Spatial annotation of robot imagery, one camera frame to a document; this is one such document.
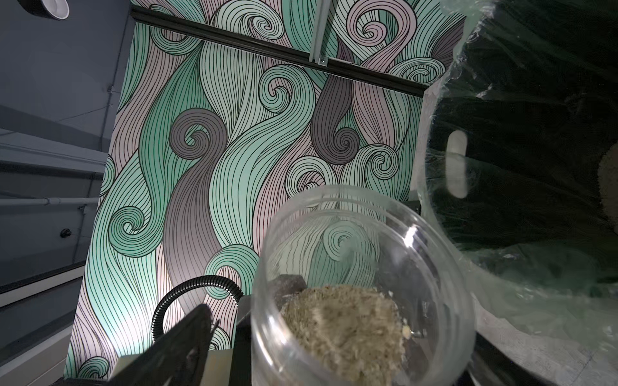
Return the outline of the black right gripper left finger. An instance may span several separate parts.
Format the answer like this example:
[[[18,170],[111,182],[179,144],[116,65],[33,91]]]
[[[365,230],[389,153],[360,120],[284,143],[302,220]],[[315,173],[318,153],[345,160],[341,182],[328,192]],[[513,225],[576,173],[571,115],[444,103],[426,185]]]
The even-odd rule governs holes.
[[[217,324],[212,322],[210,309],[205,304],[200,305],[144,353],[147,355],[160,353],[175,359],[195,351],[201,360],[205,360],[215,328]]]

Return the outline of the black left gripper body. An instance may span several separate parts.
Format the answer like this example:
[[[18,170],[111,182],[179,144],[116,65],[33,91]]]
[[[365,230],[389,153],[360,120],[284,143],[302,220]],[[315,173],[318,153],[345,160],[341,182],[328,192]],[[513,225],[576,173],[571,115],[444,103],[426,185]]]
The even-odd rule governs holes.
[[[304,278],[300,275],[283,274],[269,283],[272,299],[280,311],[283,306],[296,294],[307,289]],[[251,296],[244,295],[238,303],[236,327],[248,326],[250,322]]]

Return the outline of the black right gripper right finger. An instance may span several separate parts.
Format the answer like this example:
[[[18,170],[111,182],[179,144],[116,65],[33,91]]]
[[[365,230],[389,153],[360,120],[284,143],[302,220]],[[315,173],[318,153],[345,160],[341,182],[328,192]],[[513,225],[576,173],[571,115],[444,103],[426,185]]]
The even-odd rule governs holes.
[[[510,360],[480,333],[476,333],[468,375],[479,385],[555,385]]]

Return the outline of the red-lidded oatmeal jar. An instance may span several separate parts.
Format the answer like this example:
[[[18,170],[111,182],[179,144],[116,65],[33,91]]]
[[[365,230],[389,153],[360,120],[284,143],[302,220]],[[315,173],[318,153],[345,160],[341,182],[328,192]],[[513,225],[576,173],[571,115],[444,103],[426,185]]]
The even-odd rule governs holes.
[[[255,385],[454,385],[473,304],[452,251],[404,204],[346,185],[291,188],[270,222],[251,309]],[[308,288],[278,311],[269,283]]]

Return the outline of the black bin with green liner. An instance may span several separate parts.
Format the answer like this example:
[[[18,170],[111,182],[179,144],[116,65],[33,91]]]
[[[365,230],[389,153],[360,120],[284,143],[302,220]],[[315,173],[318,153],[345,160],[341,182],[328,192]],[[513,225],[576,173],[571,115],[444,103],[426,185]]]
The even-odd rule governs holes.
[[[614,1],[448,1],[467,18],[431,113],[421,197],[481,306],[617,350]]]

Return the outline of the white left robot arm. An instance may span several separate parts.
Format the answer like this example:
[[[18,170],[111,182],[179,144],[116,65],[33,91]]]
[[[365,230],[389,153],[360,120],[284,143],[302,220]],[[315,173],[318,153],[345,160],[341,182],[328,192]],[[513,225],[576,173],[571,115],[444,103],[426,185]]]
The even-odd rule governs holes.
[[[293,294],[298,294],[308,288],[304,278],[295,274],[280,275],[270,284],[275,294],[275,303],[278,309],[280,309]],[[152,340],[156,341],[164,335],[167,312],[172,305],[177,303],[178,299],[180,299],[180,302],[199,299],[201,303],[204,303],[207,297],[206,294],[209,291],[212,292],[212,294],[209,295],[211,299],[215,299],[216,296],[223,300],[231,298],[235,305],[238,305],[243,297],[249,297],[249,294],[245,294],[238,283],[225,276],[204,275],[184,281],[165,294],[154,309],[151,320]]]

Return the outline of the oatmeal pile in bin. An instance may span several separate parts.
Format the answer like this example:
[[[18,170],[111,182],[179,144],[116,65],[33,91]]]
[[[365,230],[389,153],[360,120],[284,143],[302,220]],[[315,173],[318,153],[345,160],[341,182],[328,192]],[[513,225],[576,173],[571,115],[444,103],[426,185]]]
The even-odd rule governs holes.
[[[617,225],[617,144],[612,145],[600,161],[598,184],[605,215]]]

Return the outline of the aluminium wall rail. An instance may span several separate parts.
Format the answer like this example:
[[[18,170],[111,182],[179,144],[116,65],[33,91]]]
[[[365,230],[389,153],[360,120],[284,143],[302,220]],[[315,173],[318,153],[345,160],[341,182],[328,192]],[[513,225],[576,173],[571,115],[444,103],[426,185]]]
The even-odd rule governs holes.
[[[322,48],[331,5],[332,0],[319,0],[316,4],[311,47],[309,51],[309,61],[324,67],[328,65],[328,57],[322,53]]]

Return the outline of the black corner frame post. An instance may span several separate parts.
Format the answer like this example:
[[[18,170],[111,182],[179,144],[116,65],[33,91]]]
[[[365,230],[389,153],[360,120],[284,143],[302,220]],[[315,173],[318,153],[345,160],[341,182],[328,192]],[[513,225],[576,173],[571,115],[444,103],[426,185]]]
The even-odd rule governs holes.
[[[186,19],[180,19],[173,15],[164,14],[159,11],[152,11],[141,6],[133,5],[131,7],[130,15],[136,22],[143,23],[151,27],[159,27],[171,32],[195,37],[199,40],[209,41],[259,56],[282,60],[284,62],[297,64],[309,69],[326,72],[337,77],[343,77],[349,80],[355,80],[369,85],[387,88],[399,93],[421,97],[428,89],[426,85],[406,80],[402,77],[396,77],[382,72],[375,72],[373,70],[365,69],[355,64],[350,64],[338,59],[329,59],[325,65],[316,64],[309,60],[309,54],[302,51],[287,48],[271,42],[258,40],[246,35],[228,32]]]

